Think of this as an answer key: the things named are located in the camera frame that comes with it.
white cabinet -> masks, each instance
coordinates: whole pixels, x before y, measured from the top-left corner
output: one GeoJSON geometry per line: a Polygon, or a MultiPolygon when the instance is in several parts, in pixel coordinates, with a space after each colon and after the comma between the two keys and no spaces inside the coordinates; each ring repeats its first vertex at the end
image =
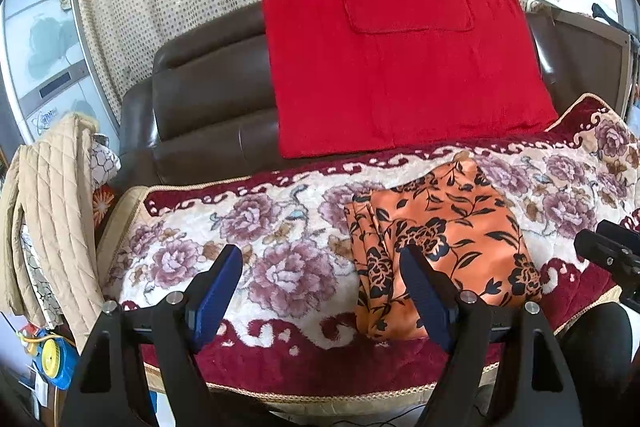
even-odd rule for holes
{"type": "Polygon", "coordinates": [[[2,2],[0,68],[7,98],[26,143],[76,111],[98,121],[117,153],[118,127],[97,83],[77,6],[77,0],[2,2]]]}

screw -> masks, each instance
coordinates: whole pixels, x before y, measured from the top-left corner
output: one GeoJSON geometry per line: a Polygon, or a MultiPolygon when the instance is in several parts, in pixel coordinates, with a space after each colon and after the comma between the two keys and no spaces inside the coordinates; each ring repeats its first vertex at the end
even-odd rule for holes
{"type": "Polygon", "coordinates": [[[462,292],[460,292],[460,300],[467,304],[473,304],[478,301],[478,296],[471,290],[462,290],[462,292]]]}
{"type": "Polygon", "coordinates": [[[182,302],[184,294],[182,292],[171,292],[166,296],[166,301],[171,305],[176,305],[182,302]]]}
{"type": "Polygon", "coordinates": [[[531,315],[535,315],[540,311],[540,306],[538,306],[538,303],[536,302],[527,301],[524,304],[524,309],[526,309],[526,311],[529,312],[531,315]]]}
{"type": "Polygon", "coordinates": [[[116,301],[107,301],[102,305],[102,312],[107,315],[111,315],[118,309],[118,303],[116,301]]]}

orange floral fabric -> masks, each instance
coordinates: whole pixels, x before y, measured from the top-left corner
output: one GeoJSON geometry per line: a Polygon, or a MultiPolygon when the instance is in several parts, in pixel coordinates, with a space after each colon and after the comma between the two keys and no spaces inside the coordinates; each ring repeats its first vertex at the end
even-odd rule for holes
{"type": "Polygon", "coordinates": [[[542,296],[513,213],[466,153],[406,185],[357,194],[344,211],[360,278],[356,325],[373,339],[427,335],[400,275],[405,245],[488,304],[542,296]]]}
{"type": "Polygon", "coordinates": [[[107,215],[113,201],[115,200],[115,194],[109,185],[103,185],[102,187],[94,190],[92,197],[92,203],[94,206],[94,229],[97,229],[104,216],[107,215]]]}

pink floral pattern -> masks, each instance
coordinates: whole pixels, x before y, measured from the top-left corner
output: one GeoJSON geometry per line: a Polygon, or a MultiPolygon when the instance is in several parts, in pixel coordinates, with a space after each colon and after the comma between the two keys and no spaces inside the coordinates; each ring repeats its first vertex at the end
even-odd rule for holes
{"type": "Polygon", "coordinates": [[[191,239],[167,242],[154,254],[154,265],[149,270],[150,280],[161,288],[171,288],[194,277],[201,249],[191,239]]]}
{"type": "Polygon", "coordinates": [[[552,176],[569,183],[586,183],[584,168],[567,156],[554,154],[546,160],[546,169],[552,176]]]}
{"type": "Polygon", "coordinates": [[[609,194],[617,198],[626,198],[626,185],[615,174],[600,172],[598,181],[609,194]]]}
{"type": "Polygon", "coordinates": [[[157,242],[162,233],[164,221],[158,221],[151,227],[148,225],[140,225],[133,237],[129,240],[129,248],[133,257],[145,257],[149,252],[149,247],[157,242]]]}
{"type": "MultiPolygon", "coordinates": [[[[184,289],[189,279],[182,280],[183,275],[208,269],[225,242],[231,242],[231,221],[234,216],[240,219],[241,201],[247,191],[251,197],[262,191],[260,194],[271,198],[273,204],[270,206],[269,200],[264,205],[254,201],[255,206],[247,205],[250,208],[245,210],[253,216],[251,208],[256,208],[257,219],[251,222],[267,231],[241,246],[242,277],[225,314],[223,331],[207,346],[206,356],[198,357],[203,377],[210,383],[241,392],[264,393],[260,396],[266,400],[273,397],[266,393],[322,396],[331,406],[336,403],[331,397],[337,395],[341,397],[338,403],[342,404],[344,396],[361,401],[363,394],[432,383],[445,362],[433,343],[400,342],[385,348],[366,343],[354,333],[358,278],[353,263],[347,259],[351,251],[348,234],[343,234],[339,225],[333,226],[338,221],[332,218],[335,213],[331,213],[329,203],[338,207],[337,216],[342,219],[340,194],[350,185],[363,187],[375,181],[394,187],[405,183],[407,191],[403,191],[402,197],[410,200],[414,192],[407,182],[430,172],[460,150],[481,156],[479,162],[494,159],[489,166],[503,176],[503,183],[498,183],[501,178],[495,177],[496,172],[490,177],[489,166],[487,177],[507,195],[504,201],[497,200],[497,204],[511,208],[523,231],[532,261],[545,282],[541,305],[555,328],[609,288],[606,272],[576,257],[572,248],[575,232],[601,219],[622,220],[630,229],[640,227],[638,212],[633,212],[634,199],[638,197],[637,145],[632,141],[622,155],[612,157],[604,153],[603,147],[607,152],[612,152],[613,147],[619,152],[622,148],[615,145],[615,139],[599,143],[596,138],[596,129],[601,124],[615,128],[612,121],[620,122],[612,110],[602,107],[594,98],[587,98],[548,134],[427,144],[420,151],[394,150],[347,161],[321,160],[312,167],[257,174],[247,180],[209,187],[156,188],[141,204],[121,248],[115,250],[122,254],[114,260],[117,263],[114,272],[118,277],[124,272],[123,279],[104,288],[103,293],[132,307],[136,304],[146,307],[161,301],[172,289],[184,289]],[[567,160],[552,159],[553,156],[564,156],[567,160]],[[574,163],[584,171],[586,183],[574,163]],[[615,182],[602,177],[601,181],[597,176],[600,172],[612,174],[625,185],[626,198],[619,198],[615,192],[609,194],[615,182]],[[529,188],[520,195],[527,185],[529,188]],[[606,195],[606,202],[601,193],[606,195]],[[269,208],[273,210],[274,204],[279,210],[271,222],[269,208]],[[132,257],[129,238],[142,223],[151,229],[158,221],[165,221],[161,237],[151,244],[146,257],[135,258],[131,266],[127,259],[132,257]],[[190,255],[188,248],[180,251],[177,247],[166,247],[173,241],[186,240],[187,236],[198,244],[199,256],[194,266],[193,251],[190,255]],[[164,272],[169,276],[159,273],[164,255],[158,255],[158,260],[154,256],[162,248],[166,249],[169,261],[178,258],[175,266],[167,263],[170,266],[164,272]],[[153,267],[155,276],[151,279],[153,267]],[[133,284],[131,279],[136,280],[138,272],[140,282],[133,284]],[[175,284],[164,288],[156,283],[156,277],[168,283],[175,280],[175,284]],[[300,367],[359,374],[363,359],[376,362],[375,378],[343,381],[298,378],[300,367]],[[407,364],[419,365],[425,371],[396,371],[407,364]],[[229,367],[257,370],[238,373],[229,367]],[[275,369],[265,376],[259,370],[263,367],[275,369]]],[[[346,197],[356,191],[350,190],[346,197]]],[[[452,204],[437,200],[433,203],[452,204]]],[[[513,273],[509,282],[526,285],[528,280],[524,273],[513,273]]],[[[498,360],[497,351],[493,356],[490,362],[498,360]]],[[[152,350],[145,351],[144,357],[145,362],[157,364],[152,350]]]]}
{"type": "Polygon", "coordinates": [[[249,300],[278,317],[300,318],[335,294],[336,279],[328,252],[313,241],[267,248],[255,262],[249,300]]]}
{"type": "Polygon", "coordinates": [[[382,188],[385,188],[382,184],[370,182],[337,185],[322,195],[324,201],[320,203],[318,212],[320,212],[322,219],[330,223],[334,229],[338,229],[340,233],[347,235],[349,230],[347,228],[347,219],[344,217],[344,204],[350,203],[356,194],[364,194],[382,188]]]}
{"type": "Polygon", "coordinates": [[[280,211],[266,194],[243,196],[220,222],[220,237],[238,245],[255,241],[269,233],[280,211]]]}
{"type": "Polygon", "coordinates": [[[530,182],[527,171],[523,167],[509,165],[506,161],[494,156],[478,155],[474,157],[474,160],[484,171],[486,177],[495,186],[503,188],[506,192],[522,196],[529,190],[530,182]]]}
{"type": "Polygon", "coordinates": [[[542,207],[546,217],[556,224],[562,237],[573,239],[580,230],[593,230],[596,225],[593,206],[584,197],[556,192],[545,196],[542,207]]]}
{"type": "Polygon", "coordinates": [[[602,120],[596,127],[596,139],[598,149],[602,150],[605,156],[614,158],[622,156],[626,152],[629,144],[629,131],[619,122],[612,120],[602,120]]]}

sofa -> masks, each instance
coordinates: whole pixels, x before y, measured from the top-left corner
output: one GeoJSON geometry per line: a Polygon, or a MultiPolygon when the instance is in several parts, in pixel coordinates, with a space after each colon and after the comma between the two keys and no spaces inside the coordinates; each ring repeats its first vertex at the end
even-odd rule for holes
{"type": "MultiPolygon", "coordinates": [[[[599,95],[620,114],[626,110],[627,35],[559,9],[526,17],[559,114],[584,92],[599,95]]],[[[163,45],[152,75],[124,96],[121,115],[122,169],[112,181],[118,194],[135,185],[193,185],[311,161],[284,159],[278,151],[260,3],[163,45]]]]}

